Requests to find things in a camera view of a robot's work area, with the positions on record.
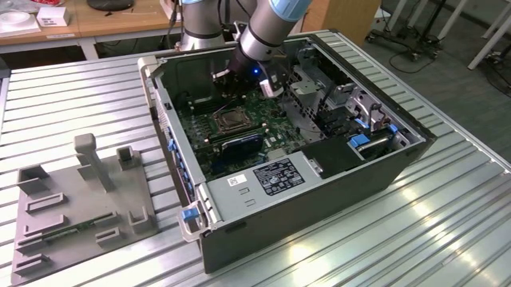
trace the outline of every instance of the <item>slotted metal surface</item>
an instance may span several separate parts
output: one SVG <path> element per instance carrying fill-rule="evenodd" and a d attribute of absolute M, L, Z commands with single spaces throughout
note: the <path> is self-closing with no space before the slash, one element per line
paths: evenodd
<path fill-rule="evenodd" d="M 33 286 L 506 286 L 511 283 L 510 165 L 337 33 L 317 32 L 439 137 L 379 194 L 215 274 L 181 239 L 177 195 L 144 106 L 140 55 L 13 71 L 0 135 L 0 286 L 9 286 L 15 170 L 77 164 L 72 135 L 93 132 L 99 156 L 131 144 L 161 233 Z"/>

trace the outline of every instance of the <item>white box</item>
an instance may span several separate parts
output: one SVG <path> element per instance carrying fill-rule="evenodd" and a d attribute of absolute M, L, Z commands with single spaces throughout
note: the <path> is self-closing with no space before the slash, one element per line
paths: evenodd
<path fill-rule="evenodd" d="M 69 17 L 65 7 L 41 7 L 37 22 L 43 27 L 61 27 L 68 25 Z"/>
<path fill-rule="evenodd" d="M 381 31 L 384 30 L 384 22 L 389 21 L 391 15 L 385 11 L 381 10 L 381 8 L 377 8 L 376 14 L 375 14 L 375 20 L 371 23 L 371 30 Z"/>
<path fill-rule="evenodd" d="M 20 26 L 0 25 L 0 38 L 29 33 L 37 33 L 40 31 L 41 30 L 39 28 L 37 21 L 35 20 L 35 16 L 31 15 L 31 18 L 27 21 L 27 23 L 24 23 Z"/>

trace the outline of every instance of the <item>floor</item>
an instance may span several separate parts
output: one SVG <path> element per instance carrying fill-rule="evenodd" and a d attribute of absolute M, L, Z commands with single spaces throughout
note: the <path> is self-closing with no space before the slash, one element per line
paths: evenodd
<path fill-rule="evenodd" d="M 383 0 L 383 6 L 393 11 L 399 0 Z M 407 16 L 415 1 L 409 0 L 401 16 Z M 417 29 L 428 20 L 435 8 L 428 3 L 417 22 Z M 432 28 L 432 35 L 437 35 L 451 12 L 443 9 L 436 24 Z M 486 63 L 469 71 L 465 66 L 475 54 L 486 44 L 480 38 L 486 29 L 468 20 L 459 18 L 447 35 L 436 61 L 416 74 L 405 74 L 393 69 L 388 64 L 388 58 L 404 50 L 403 46 L 392 44 L 381 39 L 373 43 L 365 43 L 363 49 L 384 66 L 401 78 L 401 80 L 440 108 L 440 110 L 473 134 L 506 159 L 511 161 L 511 98 L 506 97 L 487 82 L 486 73 L 490 79 L 506 89 L 503 81 L 496 78 Z M 496 50 L 502 50 L 510 44 L 503 39 Z M 404 58 L 396 57 L 393 64 L 405 71 L 413 71 L 421 67 L 429 59 L 420 59 L 412 63 Z M 502 72 L 511 79 L 510 69 Z"/>

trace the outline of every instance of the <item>blue latch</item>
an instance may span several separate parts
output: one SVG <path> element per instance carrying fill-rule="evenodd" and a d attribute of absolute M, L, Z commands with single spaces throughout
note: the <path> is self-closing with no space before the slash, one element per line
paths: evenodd
<path fill-rule="evenodd" d="M 183 210 L 181 217 L 184 221 L 191 221 L 199 217 L 199 209 L 196 207 Z"/>
<path fill-rule="evenodd" d="M 393 125 L 393 124 L 391 124 L 389 126 L 388 126 L 388 128 L 391 129 L 391 132 L 392 133 L 396 133 L 397 132 L 397 127 Z"/>
<path fill-rule="evenodd" d="M 349 139 L 349 144 L 353 148 L 357 148 L 359 146 L 367 144 L 369 142 L 369 139 L 365 135 L 356 135 Z"/>
<path fill-rule="evenodd" d="M 173 151 L 176 149 L 176 144 L 173 143 L 173 139 L 169 139 L 167 149 L 168 151 Z"/>
<path fill-rule="evenodd" d="M 364 127 L 364 129 L 368 129 L 368 124 L 364 123 L 359 118 L 356 118 L 355 121 Z"/>

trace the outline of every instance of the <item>white label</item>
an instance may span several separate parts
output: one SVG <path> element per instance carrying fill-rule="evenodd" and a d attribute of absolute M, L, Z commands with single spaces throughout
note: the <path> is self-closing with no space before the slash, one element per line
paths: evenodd
<path fill-rule="evenodd" d="M 236 184 L 243 184 L 245 181 L 247 181 L 245 175 L 237 175 L 233 178 L 228 178 L 227 180 L 231 187 L 233 187 Z"/>
<path fill-rule="evenodd" d="M 69 38 L 69 37 L 75 37 L 75 34 L 71 33 L 71 34 L 57 34 L 57 35 L 48 35 L 47 36 L 48 39 Z"/>

